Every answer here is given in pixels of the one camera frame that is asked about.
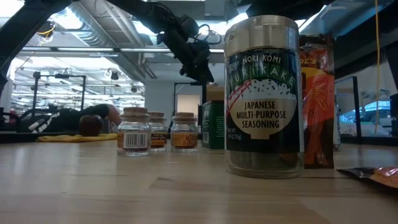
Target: table surface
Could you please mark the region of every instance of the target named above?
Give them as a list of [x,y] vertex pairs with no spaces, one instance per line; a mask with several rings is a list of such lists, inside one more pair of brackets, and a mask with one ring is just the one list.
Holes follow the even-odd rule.
[[[398,223],[396,191],[333,169],[251,179],[220,153],[130,158],[115,145],[0,145],[0,223]],[[342,145],[335,164],[398,166],[398,148]]]

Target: ceiling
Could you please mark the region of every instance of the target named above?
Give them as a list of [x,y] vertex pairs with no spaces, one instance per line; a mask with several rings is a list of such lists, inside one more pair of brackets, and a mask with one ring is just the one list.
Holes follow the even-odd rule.
[[[0,0],[0,2],[3,3],[3,7],[0,8],[1,26],[23,5],[23,1]],[[226,16],[229,9],[225,7],[224,0],[160,2],[170,8],[176,16],[188,14],[197,21],[198,25],[208,24],[212,30],[222,35],[221,38],[231,25],[245,19],[246,16],[239,14],[226,22],[225,18],[230,16]],[[308,23],[307,21],[301,29],[308,33],[314,32],[317,27],[331,29],[330,26],[332,25],[329,26],[325,23],[325,18],[330,18],[330,11],[344,14],[347,7],[354,7],[354,5],[350,5],[350,2],[359,4],[357,0],[336,0],[336,2],[333,8],[328,6],[323,9],[321,14],[314,15],[312,22]],[[370,6],[370,0],[361,2]],[[389,1],[381,0],[381,2],[385,4]],[[36,34],[29,41],[28,46],[165,47],[164,45],[155,45],[155,34],[144,27],[141,22],[103,0],[74,2],[65,10],[54,14],[50,20],[56,24],[53,36],[45,39]],[[297,23],[302,25],[304,21],[297,21]],[[338,29],[342,30],[342,33],[346,32],[346,28],[341,23],[339,23]],[[214,42],[218,38],[218,36],[211,36],[208,40]],[[221,42],[221,44],[211,47],[222,49],[223,44]],[[98,102],[114,103],[121,108],[131,105],[131,103],[143,105],[146,80],[192,81],[190,78],[179,75],[181,63],[175,60],[172,54],[21,52],[14,62],[14,66],[17,72],[15,73],[16,85],[14,87],[13,104],[19,110],[25,105],[29,107],[32,104],[32,96],[27,94],[32,94],[30,88],[35,81],[32,76],[34,71],[41,71],[42,74],[50,75],[55,73],[86,75],[88,86],[86,88],[87,100],[85,100],[85,106]],[[219,85],[224,83],[224,64],[221,54],[211,56],[209,68],[216,82]],[[119,80],[110,79],[107,72],[118,72]],[[53,78],[41,78],[39,80],[39,93],[41,95],[38,97],[38,103],[40,105],[45,106],[46,103],[57,101],[64,106],[78,106],[79,101],[76,97],[71,96],[69,98],[56,94],[80,94],[76,87],[81,87],[81,80],[70,78],[66,82],[60,81]],[[132,87],[137,89],[136,93],[131,91]]]

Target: ceiling duct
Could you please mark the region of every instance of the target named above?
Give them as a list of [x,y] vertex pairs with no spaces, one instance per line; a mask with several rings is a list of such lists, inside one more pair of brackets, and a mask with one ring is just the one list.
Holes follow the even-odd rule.
[[[74,2],[68,8],[83,23],[82,27],[76,30],[80,30],[82,32],[72,32],[74,36],[78,37],[90,47],[119,47],[79,2]],[[65,13],[67,13],[67,11],[64,9],[58,12],[57,15],[63,16]],[[136,54],[126,55],[124,53],[120,53],[118,57],[108,59],[118,64],[122,72],[132,80],[144,83],[146,76],[152,76],[151,74],[148,74],[145,65],[138,65],[139,59]]]

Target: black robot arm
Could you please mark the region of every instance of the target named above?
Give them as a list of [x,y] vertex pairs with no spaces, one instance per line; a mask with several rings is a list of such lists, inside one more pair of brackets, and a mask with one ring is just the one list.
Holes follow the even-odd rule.
[[[11,61],[47,19],[77,0],[25,0],[23,7],[0,29],[0,96]],[[141,0],[108,0],[139,19],[182,63],[180,74],[199,82],[213,82],[208,68],[210,48],[195,38],[198,24],[188,16],[177,17],[164,5]]]

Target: glass jar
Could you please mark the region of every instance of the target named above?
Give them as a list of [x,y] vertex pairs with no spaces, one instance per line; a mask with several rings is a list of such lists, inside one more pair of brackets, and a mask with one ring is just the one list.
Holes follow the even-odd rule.
[[150,126],[148,110],[124,108],[118,126],[119,156],[148,156],[150,151]]
[[148,112],[150,116],[149,125],[151,127],[150,150],[152,152],[166,151],[167,144],[167,127],[166,119],[163,118],[162,112]]
[[176,113],[172,119],[172,152],[197,152],[198,128],[193,113]]

